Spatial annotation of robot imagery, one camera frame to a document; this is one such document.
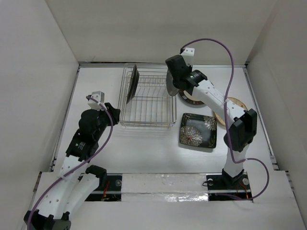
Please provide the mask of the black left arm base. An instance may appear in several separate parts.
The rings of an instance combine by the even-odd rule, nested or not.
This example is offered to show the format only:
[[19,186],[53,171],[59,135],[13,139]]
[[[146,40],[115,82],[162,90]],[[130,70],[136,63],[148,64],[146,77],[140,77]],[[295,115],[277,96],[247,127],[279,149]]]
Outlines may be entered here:
[[99,179],[99,186],[90,193],[86,202],[118,202],[121,201],[122,174],[107,173],[105,168],[91,165],[86,174],[94,174]]

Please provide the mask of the silver rimmed round plate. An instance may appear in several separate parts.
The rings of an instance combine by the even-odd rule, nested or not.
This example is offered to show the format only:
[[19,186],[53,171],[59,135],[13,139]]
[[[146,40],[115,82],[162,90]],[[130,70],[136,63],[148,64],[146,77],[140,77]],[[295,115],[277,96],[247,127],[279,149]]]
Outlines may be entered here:
[[139,77],[140,77],[140,74],[139,74],[137,65],[134,65],[132,74],[131,74],[131,78],[130,78],[129,91],[127,95],[126,104],[128,104],[135,96],[136,89],[137,89],[138,82],[139,82]]

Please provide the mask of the black square floral plate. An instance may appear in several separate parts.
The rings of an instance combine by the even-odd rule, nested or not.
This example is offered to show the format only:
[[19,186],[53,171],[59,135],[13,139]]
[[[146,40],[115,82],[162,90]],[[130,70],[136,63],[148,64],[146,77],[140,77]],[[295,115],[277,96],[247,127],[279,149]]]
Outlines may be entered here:
[[216,118],[208,115],[184,113],[180,123],[179,143],[197,148],[216,148]]

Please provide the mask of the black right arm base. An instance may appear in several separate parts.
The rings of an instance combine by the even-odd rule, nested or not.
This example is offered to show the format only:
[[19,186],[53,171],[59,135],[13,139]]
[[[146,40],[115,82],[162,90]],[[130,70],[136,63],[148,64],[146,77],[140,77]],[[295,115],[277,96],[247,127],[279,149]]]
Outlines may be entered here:
[[202,186],[207,188],[209,201],[246,200],[252,197],[248,175],[244,170],[235,178],[223,170],[207,174]]

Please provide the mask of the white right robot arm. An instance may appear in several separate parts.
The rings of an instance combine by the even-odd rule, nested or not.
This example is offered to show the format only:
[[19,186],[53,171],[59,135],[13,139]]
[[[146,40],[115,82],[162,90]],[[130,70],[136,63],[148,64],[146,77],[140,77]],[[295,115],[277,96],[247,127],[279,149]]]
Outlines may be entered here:
[[233,188],[243,175],[246,152],[257,133],[257,112],[233,103],[215,88],[205,74],[187,66],[181,55],[170,57],[165,63],[174,88],[187,91],[218,116],[224,117],[227,124],[224,142],[228,152],[221,179],[223,186]]

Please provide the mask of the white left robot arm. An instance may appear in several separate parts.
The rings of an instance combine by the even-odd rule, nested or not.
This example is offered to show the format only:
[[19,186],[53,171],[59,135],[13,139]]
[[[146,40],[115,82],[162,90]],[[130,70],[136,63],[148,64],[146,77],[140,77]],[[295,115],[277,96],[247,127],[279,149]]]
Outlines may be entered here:
[[90,165],[102,149],[98,142],[107,127],[119,122],[120,110],[110,103],[94,101],[81,114],[57,180],[41,195],[24,216],[29,230],[68,230],[71,218],[91,192],[107,184],[106,169]]

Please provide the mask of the black rimmed beige plate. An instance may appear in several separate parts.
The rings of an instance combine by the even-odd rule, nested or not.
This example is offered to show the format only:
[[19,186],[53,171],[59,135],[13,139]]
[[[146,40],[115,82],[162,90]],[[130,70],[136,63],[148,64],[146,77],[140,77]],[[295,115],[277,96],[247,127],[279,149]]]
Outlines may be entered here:
[[191,107],[204,107],[206,106],[205,103],[203,103],[202,101],[200,101],[199,99],[191,96],[188,92],[186,91],[183,91],[183,90],[179,90],[178,92],[181,100],[188,106],[191,106]]

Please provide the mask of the grey snowflake deer plate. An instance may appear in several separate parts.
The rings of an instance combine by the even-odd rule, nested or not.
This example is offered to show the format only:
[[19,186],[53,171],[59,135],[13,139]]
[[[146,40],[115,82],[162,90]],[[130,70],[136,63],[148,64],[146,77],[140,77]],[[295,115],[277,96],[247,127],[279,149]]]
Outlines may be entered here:
[[176,88],[173,84],[173,76],[169,70],[167,70],[166,74],[166,89],[170,96],[174,97],[178,94],[179,89]]

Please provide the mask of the wire dish rack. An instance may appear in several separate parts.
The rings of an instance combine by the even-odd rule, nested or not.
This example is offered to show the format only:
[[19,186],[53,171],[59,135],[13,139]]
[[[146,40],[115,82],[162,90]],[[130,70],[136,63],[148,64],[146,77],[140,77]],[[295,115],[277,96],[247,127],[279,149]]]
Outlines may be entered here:
[[137,69],[140,76],[130,101],[127,99],[133,68],[123,70],[118,100],[119,122],[124,127],[172,127],[177,121],[177,99],[167,92],[167,67],[139,66]]

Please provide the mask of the foil covered rail bar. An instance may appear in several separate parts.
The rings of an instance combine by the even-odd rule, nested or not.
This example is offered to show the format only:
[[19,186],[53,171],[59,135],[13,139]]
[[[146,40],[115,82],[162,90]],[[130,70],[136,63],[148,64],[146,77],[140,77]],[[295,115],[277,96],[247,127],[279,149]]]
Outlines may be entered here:
[[204,173],[123,173],[123,202],[208,202]]

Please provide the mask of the cream bird pattern plate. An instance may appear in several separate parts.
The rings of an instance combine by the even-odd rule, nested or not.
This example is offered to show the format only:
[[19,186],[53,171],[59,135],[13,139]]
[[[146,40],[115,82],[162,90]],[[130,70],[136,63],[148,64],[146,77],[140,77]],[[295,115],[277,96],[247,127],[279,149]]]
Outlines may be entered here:
[[[230,101],[232,101],[234,104],[236,104],[236,105],[242,107],[244,110],[247,110],[247,109],[248,109],[248,108],[246,107],[246,105],[245,105],[242,101],[240,101],[239,99],[234,98],[234,97],[229,97],[228,99],[229,99]],[[222,126],[225,126],[224,120],[223,120],[216,112],[214,112],[214,116],[215,116],[215,118],[217,119],[217,121],[218,121]]]

